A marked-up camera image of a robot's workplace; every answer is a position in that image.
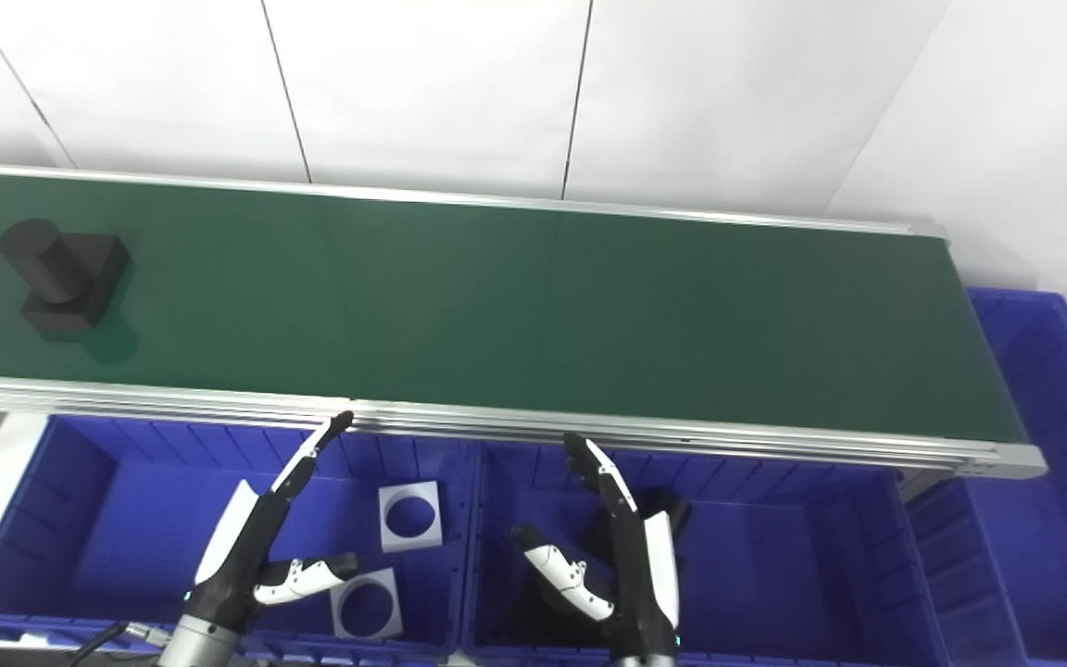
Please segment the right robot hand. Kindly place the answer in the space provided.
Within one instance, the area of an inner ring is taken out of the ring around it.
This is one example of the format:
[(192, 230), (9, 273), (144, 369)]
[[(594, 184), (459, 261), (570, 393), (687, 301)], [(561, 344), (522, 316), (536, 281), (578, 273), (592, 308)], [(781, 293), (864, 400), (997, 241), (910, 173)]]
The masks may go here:
[(567, 432), (563, 450), (569, 469), (598, 494), (609, 520), (614, 590), (598, 590), (587, 562), (569, 559), (536, 524), (520, 522), (509, 536), (559, 615), (604, 634), (614, 666), (674, 666), (679, 584), (670, 513), (640, 510), (618, 465), (589, 436)]

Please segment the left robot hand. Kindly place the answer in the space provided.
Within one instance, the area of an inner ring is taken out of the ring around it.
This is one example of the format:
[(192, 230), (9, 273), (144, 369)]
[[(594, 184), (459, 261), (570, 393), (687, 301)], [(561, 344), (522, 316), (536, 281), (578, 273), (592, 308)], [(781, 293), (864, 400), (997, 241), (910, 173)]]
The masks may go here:
[(186, 595), (179, 624), (208, 638), (242, 636), (267, 605), (317, 595), (356, 577), (359, 557), (270, 560), (288, 511), (309, 485), (318, 456), (355, 420), (351, 410), (327, 418), (296, 449), (270, 489), (254, 493), (242, 483), (234, 493)]

